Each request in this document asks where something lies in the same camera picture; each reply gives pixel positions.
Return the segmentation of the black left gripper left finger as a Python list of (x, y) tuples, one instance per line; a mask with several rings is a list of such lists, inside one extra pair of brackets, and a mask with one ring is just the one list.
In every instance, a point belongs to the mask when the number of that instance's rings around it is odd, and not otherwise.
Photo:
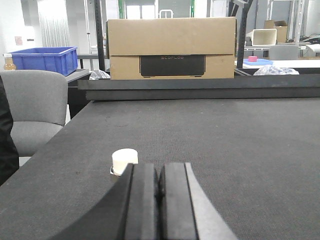
[(111, 189), (54, 240), (157, 240), (157, 173), (152, 163), (128, 164)]

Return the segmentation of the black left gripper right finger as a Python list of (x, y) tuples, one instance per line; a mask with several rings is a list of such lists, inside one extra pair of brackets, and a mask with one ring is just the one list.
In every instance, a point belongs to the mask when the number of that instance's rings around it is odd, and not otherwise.
[(200, 186), (189, 162), (165, 164), (159, 190), (160, 239), (237, 239)]

